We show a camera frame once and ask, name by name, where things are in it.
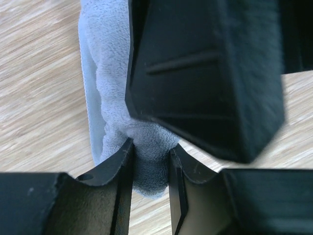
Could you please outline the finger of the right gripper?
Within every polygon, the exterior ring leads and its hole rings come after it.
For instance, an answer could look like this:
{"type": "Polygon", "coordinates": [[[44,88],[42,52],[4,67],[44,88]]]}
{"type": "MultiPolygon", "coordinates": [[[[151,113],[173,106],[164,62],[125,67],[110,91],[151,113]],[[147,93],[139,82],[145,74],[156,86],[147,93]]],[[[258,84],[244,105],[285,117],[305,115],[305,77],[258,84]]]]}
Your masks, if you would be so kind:
{"type": "Polygon", "coordinates": [[[276,0],[131,0],[126,103],[212,156],[253,162],[284,123],[276,0]]]}

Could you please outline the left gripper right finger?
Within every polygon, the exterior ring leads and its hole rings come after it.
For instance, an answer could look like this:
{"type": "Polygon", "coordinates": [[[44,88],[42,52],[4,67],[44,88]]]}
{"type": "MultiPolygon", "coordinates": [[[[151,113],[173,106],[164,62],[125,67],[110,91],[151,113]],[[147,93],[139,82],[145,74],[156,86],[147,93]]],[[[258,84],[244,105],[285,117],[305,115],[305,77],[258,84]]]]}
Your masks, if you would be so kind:
{"type": "Polygon", "coordinates": [[[215,172],[181,146],[169,154],[175,235],[310,235],[313,172],[225,168],[215,172]]]}

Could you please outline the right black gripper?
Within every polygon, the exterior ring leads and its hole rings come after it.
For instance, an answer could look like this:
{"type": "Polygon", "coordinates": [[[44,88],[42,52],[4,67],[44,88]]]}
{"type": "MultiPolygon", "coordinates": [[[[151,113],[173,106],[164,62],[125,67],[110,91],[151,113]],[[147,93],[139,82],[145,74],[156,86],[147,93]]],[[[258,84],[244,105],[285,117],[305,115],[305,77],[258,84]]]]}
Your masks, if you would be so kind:
{"type": "Polygon", "coordinates": [[[280,0],[281,74],[313,69],[313,0],[280,0]]]}

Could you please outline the grey towel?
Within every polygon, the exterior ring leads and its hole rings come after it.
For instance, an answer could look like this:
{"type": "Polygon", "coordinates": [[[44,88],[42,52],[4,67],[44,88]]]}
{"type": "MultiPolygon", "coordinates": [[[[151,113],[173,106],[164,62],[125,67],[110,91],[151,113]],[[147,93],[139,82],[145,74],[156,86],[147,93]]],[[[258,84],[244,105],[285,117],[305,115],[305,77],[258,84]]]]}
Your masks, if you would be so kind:
{"type": "Polygon", "coordinates": [[[135,146],[133,188],[160,197],[168,186],[168,152],[179,138],[161,126],[130,117],[125,103],[130,51],[126,0],[83,0],[78,23],[81,67],[96,165],[127,139],[135,146]]]}

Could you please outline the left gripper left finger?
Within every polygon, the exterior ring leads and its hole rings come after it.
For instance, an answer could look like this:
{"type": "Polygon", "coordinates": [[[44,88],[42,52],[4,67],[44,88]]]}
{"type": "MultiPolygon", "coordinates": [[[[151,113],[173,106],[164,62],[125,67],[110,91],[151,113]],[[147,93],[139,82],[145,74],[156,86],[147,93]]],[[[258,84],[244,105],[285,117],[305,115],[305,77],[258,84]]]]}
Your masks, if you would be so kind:
{"type": "Polygon", "coordinates": [[[3,235],[126,235],[133,187],[132,140],[90,171],[3,172],[3,235]]]}

